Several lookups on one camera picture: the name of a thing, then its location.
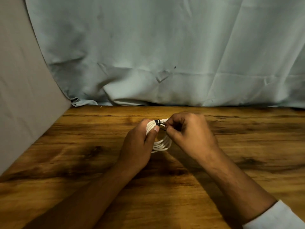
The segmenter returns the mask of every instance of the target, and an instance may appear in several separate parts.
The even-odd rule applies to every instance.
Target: white cable
[[[168,119],[162,119],[162,120],[154,120],[154,121],[150,121],[148,122],[147,126],[146,126],[146,135],[150,132],[150,130],[152,130],[156,125],[163,126],[165,127],[165,122]],[[169,147],[171,146],[171,139],[165,135],[165,137],[157,142],[154,142],[153,144],[153,148],[152,148],[152,153],[155,153],[157,151],[164,151],[167,150]]]

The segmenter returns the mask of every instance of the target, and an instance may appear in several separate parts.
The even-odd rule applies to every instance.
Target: wood grain
[[[22,228],[105,172],[142,118],[180,111],[204,113],[221,148],[305,220],[305,111],[85,106],[69,109],[0,177],[0,228]],[[241,227],[204,170],[173,145],[152,154],[96,228]]]

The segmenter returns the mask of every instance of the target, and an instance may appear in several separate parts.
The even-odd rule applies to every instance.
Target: hand
[[[147,165],[159,131],[159,126],[155,126],[146,136],[146,126],[150,121],[149,119],[143,119],[128,132],[118,159],[118,163],[127,165],[135,169],[136,172]]]
[[[211,152],[220,150],[203,114],[176,113],[165,122],[165,125],[166,133],[173,142],[197,161],[205,159]]]

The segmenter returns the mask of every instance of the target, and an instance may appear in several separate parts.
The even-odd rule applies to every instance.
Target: white sleeve
[[[261,216],[243,225],[244,229],[305,229],[305,223],[281,200]]]

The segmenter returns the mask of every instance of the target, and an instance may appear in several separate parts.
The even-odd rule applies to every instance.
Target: left hand
[[[137,172],[147,165],[159,131],[159,126],[155,126],[146,136],[146,126],[150,121],[149,119],[143,119],[128,132],[118,159],[119,163],[132,167]]]

